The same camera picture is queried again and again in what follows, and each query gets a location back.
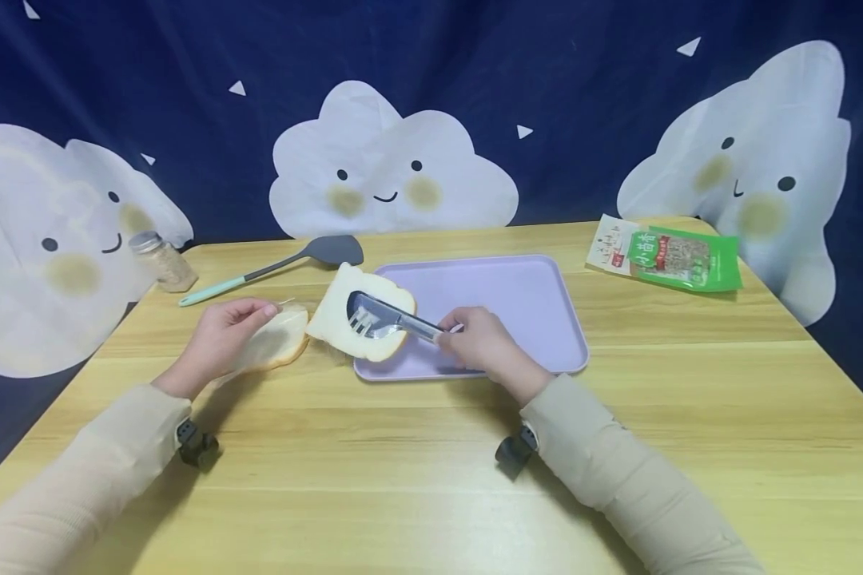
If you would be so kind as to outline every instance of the table surface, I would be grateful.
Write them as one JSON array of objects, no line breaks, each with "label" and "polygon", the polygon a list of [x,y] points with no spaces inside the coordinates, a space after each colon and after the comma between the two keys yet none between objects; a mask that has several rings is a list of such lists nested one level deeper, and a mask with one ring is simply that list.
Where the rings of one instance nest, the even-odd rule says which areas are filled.
[{"label": "table surface", "polygon": [[[704,231],[698,220],[660,220]],[[360,237],[366,270],[401,261],[552,256],[591,346],[578,375],[696,481],[770,573],[863,573],[863,395],[742,267],[703,296],[589,270],[596,223]],[[304,242],[188,252],[199,286]],[[232,295],[315,307],[333,272],[299,262]],[[0,467],[0,502],[90,419],[172,362],[204,305],[152,290]],[[517,407],[487,380],[364,383],[311,344],[298,361],[202,395],[225,448],[176,462],[82,573],[642,573],[601,516],[535,460],[512,483],[493,453]]]}]

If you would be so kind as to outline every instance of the glass jar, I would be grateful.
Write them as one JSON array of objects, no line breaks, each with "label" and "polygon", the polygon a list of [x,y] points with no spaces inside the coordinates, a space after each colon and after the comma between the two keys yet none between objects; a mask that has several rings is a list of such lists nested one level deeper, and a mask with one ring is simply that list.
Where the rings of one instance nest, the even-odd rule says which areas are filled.
[{"label": "glass jar", "polygon": [[161,290],[172,293],[188,291],[199,279],[182,254],[153,230],[139,232],[131,238],[128,246],[135,258],[157,277]]}]

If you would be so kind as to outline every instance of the silicone spatula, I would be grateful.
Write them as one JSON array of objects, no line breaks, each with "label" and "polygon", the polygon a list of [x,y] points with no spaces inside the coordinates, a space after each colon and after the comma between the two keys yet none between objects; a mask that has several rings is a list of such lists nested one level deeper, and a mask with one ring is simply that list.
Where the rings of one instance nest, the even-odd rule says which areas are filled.
[{"label": "silicone spatula", "polygon": [[243,284],[248,284],[252,282],[252,280],[261,278],[268,273],[278,270],[278,268],[283,268],[284,266],[298,260],[302,260],[303,258],[313,258],[314,260],[320,261],[329,266],[341,265],[343,261],[348,262],[353,266],[358,266],[364,262],[364,250],[361,250],[361,244],[358,243],[358,240],[355,240],[354,236],[316,237],[314,240],[310,240],[310,243],[306,244],[304,249],[300,250],[297,254],[290,256],[290,258],[287,258],[286,260],[279,261],[278,263],[262,268],[261,270],[241,275],[238,278],[226,280],[224,283],[213,285],[201,291],[189,293],[189,295],[179,300],[179,307],[187,307],[187,305],[194,305],[195,303],[206,301],[213,298],[215,295],[220,295],[227,290],[232,290]]}]

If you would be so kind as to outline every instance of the beige sleeve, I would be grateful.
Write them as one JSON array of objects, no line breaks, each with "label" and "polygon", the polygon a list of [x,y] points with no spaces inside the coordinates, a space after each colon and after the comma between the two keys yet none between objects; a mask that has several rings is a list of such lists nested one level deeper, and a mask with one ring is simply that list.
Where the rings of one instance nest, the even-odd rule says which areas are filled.
[{"label": "beige sleeve", "polygon": [[141,495],[176,453],[188,399],[130,390],[0,508],[0,574],[57,573]]},{"label": "beige sleeve", "polygon": [[560,375],[521,411],[541,458],[658,575],[764,573],[714,505],[660,453]]}]

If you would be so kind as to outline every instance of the navy blue backdrop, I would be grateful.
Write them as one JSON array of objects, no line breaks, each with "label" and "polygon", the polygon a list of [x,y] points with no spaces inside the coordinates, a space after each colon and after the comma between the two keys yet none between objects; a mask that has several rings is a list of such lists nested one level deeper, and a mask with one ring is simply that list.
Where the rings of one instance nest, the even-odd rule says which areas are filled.
[{"label": "navy blue backdrop", "polygon": [[[276,138],[360,80],[457,117],[515,181],[511,224],[594,220],[682,111],[812,40],[843,56],[852,137],[837,296],[809,329],[863,389],[863,1],[0,0],[0,123],[114,151],[196,243],[275,240]],[[77,369],[0,376],[0,461]]]}]

